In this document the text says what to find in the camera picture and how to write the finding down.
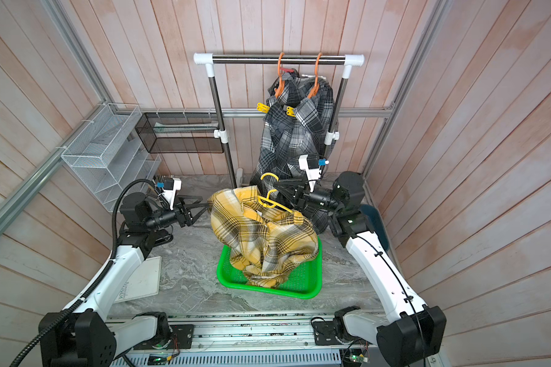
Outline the yellow plastic hanger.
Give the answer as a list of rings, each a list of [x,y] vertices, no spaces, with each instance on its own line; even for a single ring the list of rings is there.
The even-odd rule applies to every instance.
[[[260,209],[258,212],[262,216],[264,213],[268,213],[271,216],[280,215],[284,212],[293,213],[292,209],[289,209],[287,206],[277,202],[275,200],[276,195],[278,194],[277,189],[270,189],[265,196],[259,194],[257,196]]]

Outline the yellow plaid shirt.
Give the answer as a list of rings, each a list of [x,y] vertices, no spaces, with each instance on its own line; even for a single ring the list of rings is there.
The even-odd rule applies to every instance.
[[[256,284],[286,277],[318,255],[312,222],[297,210],[261,216],[259,194],[256,186],[248,186],[217,191],[208,199],[214,234],[231,248],[231,264]]]

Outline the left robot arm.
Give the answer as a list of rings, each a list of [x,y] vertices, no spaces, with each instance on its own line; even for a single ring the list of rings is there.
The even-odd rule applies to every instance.
[[[19,366],[36,346],[41,347],[45,366],[109,366],[126,359],[142,342],[156,349],[177,347],[174,332],[164,312],[145,312],[110,329],[107,318],[116,298],[151,251],[171,242],[170,227],[193,226],[208,209],[200,196],[178,195],[178,184],[137,179],[121,192],[113,215],[122,214],[123,224],[112,220],[110,257],[89,284],[58,313],[44,316],[35,336],[12,361]]]

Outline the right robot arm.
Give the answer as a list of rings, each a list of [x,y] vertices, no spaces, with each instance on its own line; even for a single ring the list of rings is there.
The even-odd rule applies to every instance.
[[[309,178],[278,180],[274,188],[293,209],[318,209],[327,214],[333,235],[361,266],[380,299],[385,317],[359,307],[336,312],[333,321],[338,338],[350,348],[357,342],[377,347],[390,366],[410,366],[438,354],[446,316],[411,289],[387,255],[361,204],[363,177],[345,171],[330,189]]]

